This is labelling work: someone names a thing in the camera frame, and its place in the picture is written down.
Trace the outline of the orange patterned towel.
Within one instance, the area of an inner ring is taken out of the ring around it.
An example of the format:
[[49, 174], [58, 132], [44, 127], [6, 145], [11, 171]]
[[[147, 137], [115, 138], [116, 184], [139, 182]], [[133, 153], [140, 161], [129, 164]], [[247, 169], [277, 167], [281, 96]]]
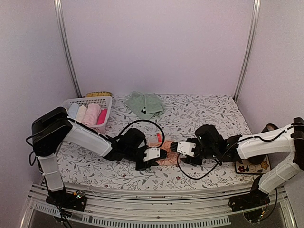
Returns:
[[172, 140], [166, 140], [162, 145], [161, 149], [167, 152], [167, 157], [164, 159], [157, 160], [156, 162], [158, 163], [158, 165], [160, 166], [177, 165], [178, 153], [171, 151], [170, 146], [172, 142], [173, 142]]

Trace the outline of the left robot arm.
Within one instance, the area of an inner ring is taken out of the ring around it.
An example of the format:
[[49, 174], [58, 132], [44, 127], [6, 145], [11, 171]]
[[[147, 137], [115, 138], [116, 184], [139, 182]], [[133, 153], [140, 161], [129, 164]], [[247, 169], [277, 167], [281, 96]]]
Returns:
[[35, 120], [32, 135], [26, 138], [38, 160], [50, 197], [60, 206], [67, 206], [71, 197], [66, 192], [56, 159], [63, 141], [86, 148], [109, 161], [127, 159], [135, 162], [137, 170], [144, 170], [167, 157], [161, 146], [148, 146], [145, 134], [128, 124], [117, 136], [102, 135], [68, 116], [57, 107]]

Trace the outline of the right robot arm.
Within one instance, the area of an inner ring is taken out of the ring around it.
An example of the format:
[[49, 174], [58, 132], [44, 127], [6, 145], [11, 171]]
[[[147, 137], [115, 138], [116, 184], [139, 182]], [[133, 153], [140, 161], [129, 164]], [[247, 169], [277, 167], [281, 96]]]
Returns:
[[256, 178], [246, 195], [249, 207], [256, 207], [275, 188], [304, 170], [304, 121], [293, 122], [276, 130], [252, 135], [235, 135], [224, 139], [215, 126], [203, 125], [195, 131], [195, 138], [172, 142], [170, 150], [184, 155], [184, 162], [201, 165], [204, 159], [213, 159], [217, 166], [279, 152], [289, 155], [275, 168]]

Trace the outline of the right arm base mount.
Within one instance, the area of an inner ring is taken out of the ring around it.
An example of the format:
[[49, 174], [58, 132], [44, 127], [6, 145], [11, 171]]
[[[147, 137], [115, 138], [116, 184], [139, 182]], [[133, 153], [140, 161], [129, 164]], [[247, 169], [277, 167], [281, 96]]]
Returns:
[[228, 205], [233, 212], [247, 210], [259, 206], [266, 206], [270, 203], [268, 194], [255, 190], [247, 194], [229, 198]]

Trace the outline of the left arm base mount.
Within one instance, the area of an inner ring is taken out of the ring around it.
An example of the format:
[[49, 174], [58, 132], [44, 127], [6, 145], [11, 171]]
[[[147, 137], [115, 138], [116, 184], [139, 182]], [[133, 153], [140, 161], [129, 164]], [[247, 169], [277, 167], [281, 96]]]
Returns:
[[46, 203], [55, 205], [61, 209], [65, 208], [84, 212], [87, 203], [86, 192], [77, 190], [69, 193], [65, 188], [54, 192], [48, 190]]

